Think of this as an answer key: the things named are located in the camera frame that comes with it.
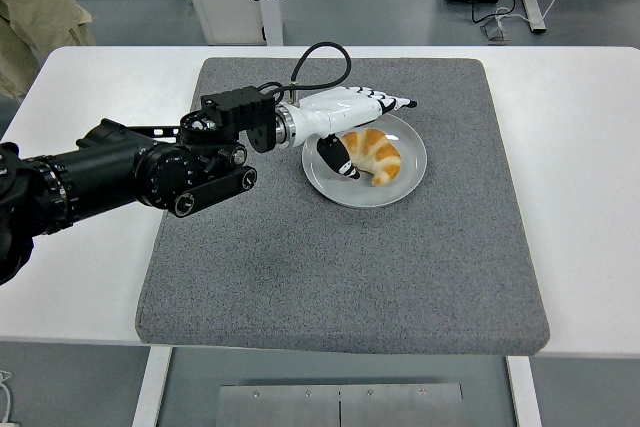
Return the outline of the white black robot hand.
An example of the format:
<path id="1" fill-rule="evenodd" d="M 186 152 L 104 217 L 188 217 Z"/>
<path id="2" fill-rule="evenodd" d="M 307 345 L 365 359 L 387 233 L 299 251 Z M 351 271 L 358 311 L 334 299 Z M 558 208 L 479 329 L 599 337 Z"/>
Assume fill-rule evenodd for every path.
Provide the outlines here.
<path id="1" fill-rule="evenodd" d="M 385 185 L 399 175 L 401 154 L 385 134 L 363 125 L 401 108 L 414 108 L 413 100 L 365 87 L 335 87 L 285 104 L 285 139 L 298 146 L 314 136 L 317 153 L 335 173 L 351 179 L 362 171 L 373 176 L 372 184 Z"/>

